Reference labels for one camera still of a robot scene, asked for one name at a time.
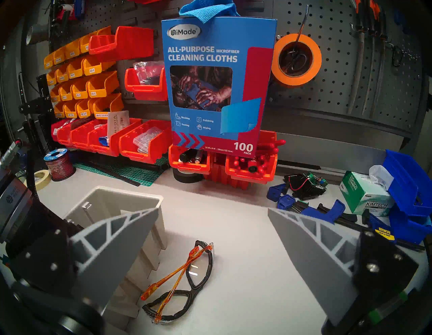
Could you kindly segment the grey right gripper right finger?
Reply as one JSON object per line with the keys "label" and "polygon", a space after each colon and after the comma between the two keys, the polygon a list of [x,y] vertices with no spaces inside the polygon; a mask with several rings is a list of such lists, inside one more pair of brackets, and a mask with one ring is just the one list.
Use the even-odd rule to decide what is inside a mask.
{"label": "grey right gripper right finger", "polygon": [[325,312],[324,326],[376,326],[420,293],[420,253],[374,230],[269,208],[291,262]]}

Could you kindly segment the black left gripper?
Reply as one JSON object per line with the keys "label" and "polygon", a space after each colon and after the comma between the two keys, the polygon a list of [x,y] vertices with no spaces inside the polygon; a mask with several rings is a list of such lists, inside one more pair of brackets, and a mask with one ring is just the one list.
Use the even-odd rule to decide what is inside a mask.
{"label": "black left gripper", "polygon": [[18,216],[17,223],[12,224],[6,235],[8,258],[14,259],[46,233],[54,233],[58,229],[72,237],[80,232],[80,225],[61,219],[40,201],[34,200],[27,212]]}

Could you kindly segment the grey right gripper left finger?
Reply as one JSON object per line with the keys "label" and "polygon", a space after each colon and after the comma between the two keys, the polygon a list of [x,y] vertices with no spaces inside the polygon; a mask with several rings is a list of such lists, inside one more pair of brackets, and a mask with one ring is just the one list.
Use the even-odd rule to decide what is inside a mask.
{"label": "grey right gripper left finger", "polygon": [[150,208],[103,219],[72,237],[59,229],[48,232],[12,259],[10,268],[39,296],[87,298],[104,307],[158,216]]}

